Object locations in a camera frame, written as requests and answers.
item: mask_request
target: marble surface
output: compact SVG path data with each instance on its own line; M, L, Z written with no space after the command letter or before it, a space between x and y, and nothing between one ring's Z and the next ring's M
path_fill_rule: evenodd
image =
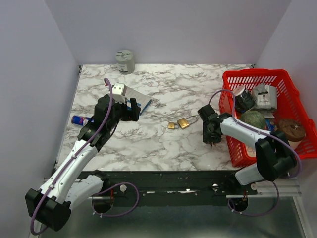
M226 140L213 146L203 143L201 119L187 129L170 130L169 121L197 115L213 92L222 87L222 74L248 65L137 64L133 74L122 75L116 65L84 65L70 118L90 117L99 97L108 93L103 78L124 83L152 98L138 122L120 122L114 136L84 170L162 171L233 169ZM218 94L211 105L218 109ZM81 127L70 119L58 165L71 151Z

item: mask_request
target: padlock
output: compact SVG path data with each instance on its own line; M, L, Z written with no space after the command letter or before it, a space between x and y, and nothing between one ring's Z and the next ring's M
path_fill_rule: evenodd
M168 129L174 130L174 129L178 129L178 128L179 128L178 124L176 124L174 122L169 122L168 123Z
M189 119L189 118L195 118L195 121L193 121L193 122L188 122L187 119ZM185 128L189 127L190 124L195 123L197 120L198 120L198 117L197 117L197 116L189 116L189 117L187 117L187 118L179 119L179 120L177 121L177 123L179 124L180 128L185 129Z

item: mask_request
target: metal can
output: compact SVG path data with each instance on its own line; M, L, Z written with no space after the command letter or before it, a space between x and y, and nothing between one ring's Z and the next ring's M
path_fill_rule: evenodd
M71 123L75 125L85 126L89 120L89 117L73 116L71 119Z

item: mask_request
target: green ball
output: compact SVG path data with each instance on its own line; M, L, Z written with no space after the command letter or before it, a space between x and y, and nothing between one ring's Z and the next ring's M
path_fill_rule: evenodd
M240 120L258 129L266 128L265 117L258 111L247 111L241 115Z

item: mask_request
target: blue can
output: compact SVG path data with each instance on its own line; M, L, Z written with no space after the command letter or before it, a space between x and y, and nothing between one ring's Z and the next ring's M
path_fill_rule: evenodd
M85 126L88 121L90 120L89 117L82 117L82 116L73 116L71 119L71 123L75 124L75 125L81 125L81 126Z

